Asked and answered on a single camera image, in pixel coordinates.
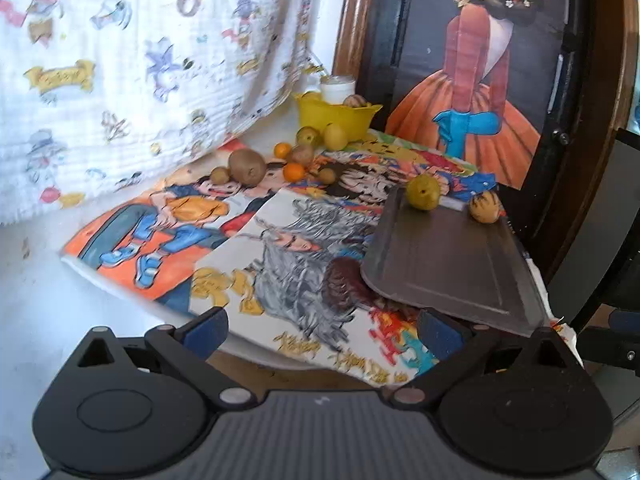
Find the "small brown kiwi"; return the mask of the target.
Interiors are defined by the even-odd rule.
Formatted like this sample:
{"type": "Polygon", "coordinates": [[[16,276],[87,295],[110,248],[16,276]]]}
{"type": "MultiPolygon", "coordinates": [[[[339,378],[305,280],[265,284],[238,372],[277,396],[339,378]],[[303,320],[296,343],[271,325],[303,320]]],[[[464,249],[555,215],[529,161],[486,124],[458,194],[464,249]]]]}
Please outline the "small brown kiwi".
{"type": "Polygon", "coordinates": [[[219,166],[214,168],[209,174],[209,181],[212,185],[224,185],[231,181],[230,172],[227,167],[219,166]]]}

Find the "large brown kiwi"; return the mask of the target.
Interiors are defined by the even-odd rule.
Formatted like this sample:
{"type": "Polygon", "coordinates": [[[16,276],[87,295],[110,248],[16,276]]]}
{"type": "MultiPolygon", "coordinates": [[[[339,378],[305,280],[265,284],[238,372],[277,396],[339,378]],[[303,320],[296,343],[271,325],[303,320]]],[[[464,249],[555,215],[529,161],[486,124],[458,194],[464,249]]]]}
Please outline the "large brown kiwi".
{"type": "Polygon", "coordinates": [[[265,177],[267,163],[261,154],[249,148],[240,148],[228,159],[230,176],[244,186],[254,188],[265,177]]]}

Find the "orange kumquat front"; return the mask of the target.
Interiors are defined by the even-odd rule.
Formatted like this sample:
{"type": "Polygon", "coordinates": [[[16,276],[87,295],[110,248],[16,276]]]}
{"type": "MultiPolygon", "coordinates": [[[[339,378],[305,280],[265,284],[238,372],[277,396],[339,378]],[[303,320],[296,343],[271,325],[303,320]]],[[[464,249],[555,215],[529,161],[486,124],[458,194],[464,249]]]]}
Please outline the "orange kumquat front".
{"type": "Polygon", "coordinates": [[[306,168],[298,162],[288,162],[282,168],[282,174],[286,182],[299,182],[306,178],[306,168]]]}

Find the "orange kumquat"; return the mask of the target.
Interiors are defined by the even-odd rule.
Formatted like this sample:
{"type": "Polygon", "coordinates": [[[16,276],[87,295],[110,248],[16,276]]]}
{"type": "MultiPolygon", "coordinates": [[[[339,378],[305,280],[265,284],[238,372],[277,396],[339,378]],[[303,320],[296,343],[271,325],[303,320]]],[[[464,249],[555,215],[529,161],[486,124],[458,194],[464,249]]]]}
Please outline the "orange kumquat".
{"type": "Polygon", "coordinates": [[[286,182],[299,182],[306,178],[306,168],[298,162],[288,162],[282,168],[282,174],[286,182]]]}
{"type": "Polygon", "coordinates": [[[292,145],[286,142],[279,142],[273,147],[273,156],[278,159],[286,159],[292,152],[292,145]]]}

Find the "small brown round fruit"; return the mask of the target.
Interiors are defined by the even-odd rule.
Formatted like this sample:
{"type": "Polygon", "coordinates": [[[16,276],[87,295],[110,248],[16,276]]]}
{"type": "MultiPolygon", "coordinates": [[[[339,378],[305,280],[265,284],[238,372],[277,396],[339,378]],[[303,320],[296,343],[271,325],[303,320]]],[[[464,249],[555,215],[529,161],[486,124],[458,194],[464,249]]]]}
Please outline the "small brown round fruit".
{"type": "Polygon", "coordinates": [[[318,172],[318,180],[323,185],[331,185],[336,181],[336,173],[331,168],[323,168],[318,172]]]}

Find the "striped pepino melon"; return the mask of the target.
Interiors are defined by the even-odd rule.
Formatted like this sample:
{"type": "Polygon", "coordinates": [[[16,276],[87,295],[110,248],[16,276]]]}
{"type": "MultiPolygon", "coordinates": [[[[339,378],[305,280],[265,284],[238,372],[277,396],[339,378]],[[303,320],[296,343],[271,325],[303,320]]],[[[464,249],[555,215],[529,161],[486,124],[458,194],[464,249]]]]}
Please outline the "striped pepino melon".
{"type": "Polygon", "coordinates": [[[309,167],[314,160],[314,147],[310,144],[298,144],[288,153],[290,164],[299,164],[305,168],[309,167]]]}

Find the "yellow lemon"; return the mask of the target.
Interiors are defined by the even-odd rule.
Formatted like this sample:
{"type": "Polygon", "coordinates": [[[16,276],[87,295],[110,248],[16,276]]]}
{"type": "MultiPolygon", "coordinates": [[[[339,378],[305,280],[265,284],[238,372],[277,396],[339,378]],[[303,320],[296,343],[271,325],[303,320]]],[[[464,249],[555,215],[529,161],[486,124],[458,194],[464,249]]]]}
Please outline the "yellow lemon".
{"type": "Polygon", "coordinates": [[[324,146],[329,151],[341,151],[349,144],[346,131],[339,124],[329,124],[322,132],[324,146]]]}

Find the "green-yellow pear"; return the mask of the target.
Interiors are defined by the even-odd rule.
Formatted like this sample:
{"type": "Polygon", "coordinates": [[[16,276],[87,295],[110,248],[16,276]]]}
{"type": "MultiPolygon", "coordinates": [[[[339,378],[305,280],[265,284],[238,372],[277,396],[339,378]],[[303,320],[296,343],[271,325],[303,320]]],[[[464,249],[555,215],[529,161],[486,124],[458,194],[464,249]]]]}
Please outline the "green-yellow pear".
{"type": "Polygon", "coordinates": [[[316,128],[302,127],[296,133],[296,144],[309,145],[315,150],[322,144],[322,135],[316,128]]]}

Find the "dark metal tray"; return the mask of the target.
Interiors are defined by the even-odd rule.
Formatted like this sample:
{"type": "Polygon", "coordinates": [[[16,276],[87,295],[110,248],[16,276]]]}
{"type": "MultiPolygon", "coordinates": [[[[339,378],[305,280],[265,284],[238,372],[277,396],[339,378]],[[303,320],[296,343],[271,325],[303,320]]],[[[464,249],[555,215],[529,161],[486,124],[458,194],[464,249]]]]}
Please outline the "dark metal tray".
{"type": "Polygon", "coordinates": [[[387,299],[512,334],[529,336],[551,318],[506,219],[477,222],[447,197],[417,210],[401,185],[387,197],[361,275],[387,299]]]}

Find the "colourful cartoon poster mat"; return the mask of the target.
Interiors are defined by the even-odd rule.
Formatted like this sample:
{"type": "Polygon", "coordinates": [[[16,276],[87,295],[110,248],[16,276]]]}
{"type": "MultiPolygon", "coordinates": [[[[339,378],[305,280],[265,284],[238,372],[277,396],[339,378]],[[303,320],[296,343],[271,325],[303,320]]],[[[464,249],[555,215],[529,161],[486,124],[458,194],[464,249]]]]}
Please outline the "colourful cartoon poster mat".
{"type": "Polygon", "coordinates": [[[254,188],[179,171],[82,228],[64,258],[189,318],[226,310],[249,360],[332,368],[378,387],[429,370],[437,359],[419,340],[418,311],[370,289],[362,260],[395,186],[429,174],[465,203],[495,177],[376,131],[322,151],[299,182],[285,181],[284,166],[269,159],[254,188]],[[326,167],[331,185],[318,180],[326,167]]]}

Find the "striped pepino on tray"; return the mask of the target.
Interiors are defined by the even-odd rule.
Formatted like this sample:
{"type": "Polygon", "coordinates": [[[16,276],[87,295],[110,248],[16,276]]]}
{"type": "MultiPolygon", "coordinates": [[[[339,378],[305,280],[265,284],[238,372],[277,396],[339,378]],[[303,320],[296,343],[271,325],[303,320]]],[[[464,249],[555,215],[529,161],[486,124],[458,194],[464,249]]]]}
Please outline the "striped pepino on tray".
{"type": "Polygon", "coordinates": [[[493,224],[499,220],[502,206],[497,193],[493,190],[487,190],[472,197],[468,211],[477,222],[493,224]]]}

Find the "green pear on tray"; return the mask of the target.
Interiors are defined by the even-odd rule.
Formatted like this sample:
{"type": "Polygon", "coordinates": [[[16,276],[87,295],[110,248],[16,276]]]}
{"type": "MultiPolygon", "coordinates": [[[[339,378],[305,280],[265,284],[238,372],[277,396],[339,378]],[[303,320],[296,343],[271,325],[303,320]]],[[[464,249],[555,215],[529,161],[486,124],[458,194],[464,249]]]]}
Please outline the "green pear on tray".
{"type": "Polygon", "coordinates": [[[440,185],[429,174],[420,174],[411,179],[406,186],[406,200],[417,210],[430,211],[435,209],[440,200],[440,185]]]}

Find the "yellow plastic bowl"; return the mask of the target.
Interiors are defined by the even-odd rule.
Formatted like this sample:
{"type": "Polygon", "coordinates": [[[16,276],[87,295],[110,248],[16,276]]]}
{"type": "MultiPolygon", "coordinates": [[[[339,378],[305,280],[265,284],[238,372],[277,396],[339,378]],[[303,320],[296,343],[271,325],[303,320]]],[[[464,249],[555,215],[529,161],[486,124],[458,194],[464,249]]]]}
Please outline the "yellow plastic bowl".
{"type": "Polygon", "coordinates": [[[373,104],[363,107],[329,104],[320,99],[319,92],[299,93],[294,99],[298,106],[299,125],[322,132],[329,124],[337,124],[347,133],[350,142],[362,140],[375,114],[382,110],[381,105],[373,104]]]}

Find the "girl in orange dress poster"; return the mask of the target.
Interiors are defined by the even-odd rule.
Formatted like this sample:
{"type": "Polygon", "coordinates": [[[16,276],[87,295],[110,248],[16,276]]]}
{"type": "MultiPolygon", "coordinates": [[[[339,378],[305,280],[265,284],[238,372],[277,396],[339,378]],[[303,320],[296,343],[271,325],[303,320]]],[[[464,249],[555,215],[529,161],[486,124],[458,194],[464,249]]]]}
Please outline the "girl in orange dress poster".
{"type": "Polygon", "coordinates": [[[385,130],[525,182],[554,95],[565,0],[412,0],[385,130]]]}

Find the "white plastic cup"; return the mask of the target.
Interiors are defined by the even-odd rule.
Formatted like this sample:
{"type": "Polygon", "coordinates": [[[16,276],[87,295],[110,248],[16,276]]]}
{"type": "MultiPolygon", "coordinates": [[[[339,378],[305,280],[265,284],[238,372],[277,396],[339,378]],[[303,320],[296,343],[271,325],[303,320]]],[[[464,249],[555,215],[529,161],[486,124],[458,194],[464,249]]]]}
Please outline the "white plastic cup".
{"type": "Polygon", "coordinates": [[[356,79],[353,76],[324,75],[320,78],[320,93],[323,102],[342,105],[356,93],[356,79]]]}

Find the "white cartoon print cloth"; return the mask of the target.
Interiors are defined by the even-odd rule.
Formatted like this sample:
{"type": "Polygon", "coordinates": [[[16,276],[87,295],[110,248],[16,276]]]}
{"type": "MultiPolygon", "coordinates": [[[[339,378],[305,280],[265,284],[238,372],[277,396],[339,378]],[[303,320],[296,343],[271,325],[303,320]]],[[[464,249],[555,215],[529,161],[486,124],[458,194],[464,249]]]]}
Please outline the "white cartoon print cloth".
{"type": "Polygon", "coordinates": [[[311,0],[1,0],[1,220],[164,174],[269,115],[311,0]]]}

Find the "dark wooden chair frame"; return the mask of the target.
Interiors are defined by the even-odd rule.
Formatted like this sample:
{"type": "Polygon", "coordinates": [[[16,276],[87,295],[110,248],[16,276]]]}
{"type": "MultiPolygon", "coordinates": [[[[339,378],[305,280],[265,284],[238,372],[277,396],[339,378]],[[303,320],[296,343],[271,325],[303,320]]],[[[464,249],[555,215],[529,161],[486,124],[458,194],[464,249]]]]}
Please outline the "dark wooden chair frame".
{"type": "MultiPolygon", "coordinates": [[[[354,76],[358,92],[382,106],[373,127],[385,133],[411,1],[343,2],[333,67],[354,76]]],[[[546,280],[570,251],[614,132],[627,121],[638,25],[638,0],[565,0],[554,95],[532,166],[518,190],[496,180],[506,212],[546,280]]]]}

